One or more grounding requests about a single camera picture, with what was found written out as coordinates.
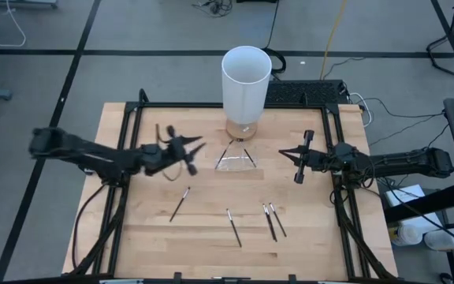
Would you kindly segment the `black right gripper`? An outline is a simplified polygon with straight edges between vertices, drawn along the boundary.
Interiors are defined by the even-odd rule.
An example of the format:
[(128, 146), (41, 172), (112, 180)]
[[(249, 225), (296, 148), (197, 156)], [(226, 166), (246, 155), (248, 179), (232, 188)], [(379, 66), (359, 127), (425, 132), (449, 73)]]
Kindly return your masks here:
[(310, 149), (313, 137), (314, 131), (306, 130), (303, 135), (303, 144), (298, 145), (296, 148), (279, 150), (281, 154), (296, 153), (299, 155), (299, 157), (287, 155), (287, 157), (293, 162), (293, 165), (298, 167), (294, 177), (294, 182), (297, 184), (303, 183), (303, 171), (306, 166), (310, 167), (314, 171), (323, 170), (325, 167), (326, 153)]

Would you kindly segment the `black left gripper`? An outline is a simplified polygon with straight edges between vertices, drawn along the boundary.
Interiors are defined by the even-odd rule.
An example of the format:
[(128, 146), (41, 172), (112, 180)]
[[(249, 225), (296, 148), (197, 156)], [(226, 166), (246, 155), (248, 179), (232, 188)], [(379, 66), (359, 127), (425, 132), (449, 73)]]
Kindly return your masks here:
[(143, 151), (143, 172), (147, 176), (152, 176), (175, 163), (184, 161), (187, 170), (191, 176), (195, 175), (195, 166), (193, 164), (194, 156), (206, 145), (200, 144), (196, 148), (187, 152), (185, 145), (191, 144), (202, 139), (201, 136), (177, 136), (175, 128), (168, 125), (166, 131), (169, 135), (168, 140), (163, 140), (160, 135), (159, 125), (155, 126), (156, 143), (145, 144), (142, 146)]

